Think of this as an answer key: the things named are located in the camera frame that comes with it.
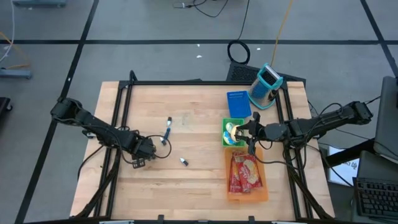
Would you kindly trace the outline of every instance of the marker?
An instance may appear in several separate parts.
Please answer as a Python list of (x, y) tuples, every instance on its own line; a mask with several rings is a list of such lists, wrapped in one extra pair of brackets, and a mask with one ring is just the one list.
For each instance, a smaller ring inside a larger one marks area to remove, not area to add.
[(169, 127), (170, 124), (172, 124), (172, 117), (167, 118), (167, 127)]
[(188, 162), (185, 159), (180, 158), (180, 161), (185, 165), (188, 166)]
[(166, 133), (164, 134), (163, 138), (160, 139), (164, 146), (166, 145), (166, 139), (169, 138), (169, 134), (170, 134), (170, 128), (167, 128)]

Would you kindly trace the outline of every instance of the orange tray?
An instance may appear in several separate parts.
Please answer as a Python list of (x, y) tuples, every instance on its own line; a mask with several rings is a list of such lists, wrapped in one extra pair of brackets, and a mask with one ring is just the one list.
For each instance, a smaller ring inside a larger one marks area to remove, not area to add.
[[(251, 189), (250, 193), (230, 193), (229, 190), (229, 172), (231, 170), (231, 159), (233, 152), (248, 152), (246, 147), (226, 147), (224, 148), (225, 155), (225, 174), (226, 174), (226, 192), (227, 198), (230, 201), (235, 202), (266, 202), (268, 201), (268, 188), (266, 182), (266, 172), (264, 170), (264, 165), (259, 161), (256, 161), (259, 174), (261, 177), (262, 187), (258, 189)], [(262, 150), (256, 150), (256, 156), (263, 160)]]

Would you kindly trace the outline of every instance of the yellow wire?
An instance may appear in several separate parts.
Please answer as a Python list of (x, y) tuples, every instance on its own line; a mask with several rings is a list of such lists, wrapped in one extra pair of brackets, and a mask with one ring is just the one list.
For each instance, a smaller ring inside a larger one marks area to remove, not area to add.
[(10, 47), (14, 47), (18, 53), (20, 53), (23, 58), (27, 61), (27, 64), (23, 64), (23, 65), (13, 65), (10, 67), (7, 67), (7, 69), (11, 69), (11, 68), (22, 68), (22, 67), (29, 67), (30, 66), (30, 62), (29, 62), (29, 57), (16, 45), (12, 44), (11, 40), (9, 40), (7, 38), (6, 35), (4, 35), (2, 32), (0, 32), (0, 35), (7, 41), (10, 43)]
[(292, 4), (293, 4), (293, 0), (290, 0), (289, 6), (287, 7), (287, 10), (286, 10), (286, 13), (285, 13), (284, 20), (282, 21), (282, 25), (280, 25), (279, 33), (278, 33), (278, 36), (276, 37), (276, 41), (275, 41), (274, 52), (272, 53), (271, 66), (272, 66), (272, 64), (274, 63), (274, 58), (275, 58), (276, 48), (277, 48), (277, 46), (278, 46), (279, 37), (280, 37), (280, 34), (282, 33), (282, 29), (284, 28), (284, 25), (285, 25), (287, 16), (289, 15), (290, 8), (292, 7)]

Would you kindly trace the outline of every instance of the blue and white device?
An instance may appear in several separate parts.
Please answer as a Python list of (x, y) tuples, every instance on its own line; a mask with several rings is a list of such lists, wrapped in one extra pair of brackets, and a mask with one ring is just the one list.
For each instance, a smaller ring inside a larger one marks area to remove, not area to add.
[(269, 108), (275, 103), (277, 90), (283, 81), (283, 77), (280, 77), (268, 63), (265, 63), (248, 91), (250, 101), (259, 109)]

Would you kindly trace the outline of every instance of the blue box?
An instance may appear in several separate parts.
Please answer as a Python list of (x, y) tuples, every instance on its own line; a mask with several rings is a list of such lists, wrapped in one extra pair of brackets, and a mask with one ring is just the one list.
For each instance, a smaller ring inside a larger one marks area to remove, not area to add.
[(229, 115), (231, 118), (246, 118), (251, 115), (247, 91), (227, 92)]

